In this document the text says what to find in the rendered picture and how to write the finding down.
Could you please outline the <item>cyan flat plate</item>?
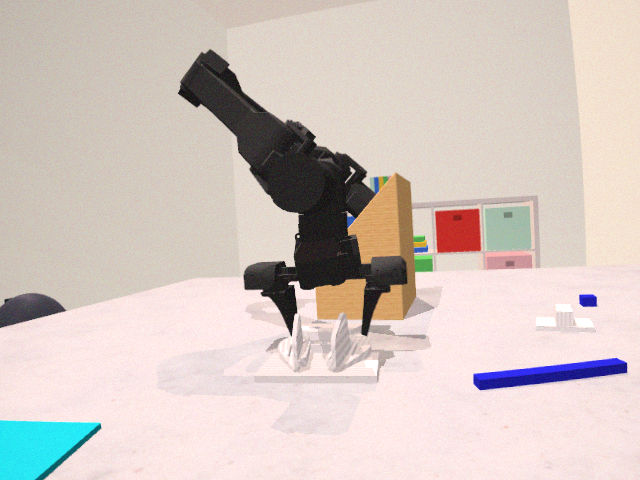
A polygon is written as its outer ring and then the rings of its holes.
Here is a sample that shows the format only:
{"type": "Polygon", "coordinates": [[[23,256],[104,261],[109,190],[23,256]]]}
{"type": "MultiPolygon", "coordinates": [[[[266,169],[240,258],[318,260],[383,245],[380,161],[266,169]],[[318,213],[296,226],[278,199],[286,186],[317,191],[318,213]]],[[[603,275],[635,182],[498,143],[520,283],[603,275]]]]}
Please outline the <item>cyan flat plate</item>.
{"type": "Polygon", "coordinates": [[[44,480],[101,423],[0,420],[0,480],[44,480]]]}

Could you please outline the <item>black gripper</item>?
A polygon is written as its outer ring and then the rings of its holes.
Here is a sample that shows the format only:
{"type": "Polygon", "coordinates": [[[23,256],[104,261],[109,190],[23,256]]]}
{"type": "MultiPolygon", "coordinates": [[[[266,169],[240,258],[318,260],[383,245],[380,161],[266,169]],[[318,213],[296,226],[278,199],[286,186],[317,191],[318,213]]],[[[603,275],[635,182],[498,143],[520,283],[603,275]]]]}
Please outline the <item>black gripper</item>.
{"type": "MultiPolygon", "coordinates": [[[[347,212],[298,215],[299,233],[307,233],[308,240],[321,241],[348,236],[347,212]]],[[[346,280],[366,279],[362,335],[368,337],[372,317],[383,293],[391,292],[391,285],[407,284],[406,263],[401,256],[372,257],[371,263],[360,268],[344,270],[346,280]]],[[[285,261],[258,262],[247,266],[243,274],[246,291],[262,290],[278,308],[292,337],[294,316],[297,313],[295,286],[299,282],[296,268],[286,267],[285,261]]]]}

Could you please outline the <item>white housing plate with two holes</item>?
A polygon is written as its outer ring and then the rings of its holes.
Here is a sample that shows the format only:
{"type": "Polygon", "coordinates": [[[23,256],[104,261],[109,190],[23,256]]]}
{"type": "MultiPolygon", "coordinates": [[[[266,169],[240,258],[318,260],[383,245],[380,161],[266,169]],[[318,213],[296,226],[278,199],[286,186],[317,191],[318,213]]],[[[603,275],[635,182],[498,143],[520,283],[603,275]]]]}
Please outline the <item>white housing plate with two holes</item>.
{"type": "MultiPolygon", "coordinates": [[[[331,340],[332,332],[335,324],[301,324],[303,336],[310,337],[310,340],[323,340],[327,342],[331,340]]],[[[362,332],[362,323],[348,323],[349,334],[362,332]]]]}

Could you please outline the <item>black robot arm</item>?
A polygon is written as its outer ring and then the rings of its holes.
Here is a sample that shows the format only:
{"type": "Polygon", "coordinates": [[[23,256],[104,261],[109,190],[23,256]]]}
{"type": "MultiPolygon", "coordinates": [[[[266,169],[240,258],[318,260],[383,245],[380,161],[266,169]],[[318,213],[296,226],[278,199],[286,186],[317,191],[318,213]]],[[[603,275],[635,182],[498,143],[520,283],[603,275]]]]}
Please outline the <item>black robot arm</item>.
{"type": "MultiPolygon", "coordinates": [[[[253,101],[229,65],[213,50],[201,52],[178,94],[195,108],[208,108],[237,137],[239,154],[279,208],[298,215],[348,211],[357,218],[377,195],[362,182],[368,171],[347,154],[317,146],[299,121],[281,122],[253,101]],[[351,177],[350,166],[356,170],[351,177]]],[[[305,232],[295,241],[302,290],[341,285],[344,270],[362,266],[356,234],[339,237],[335,231],[334,238],[313,241],[305,232]]]]}

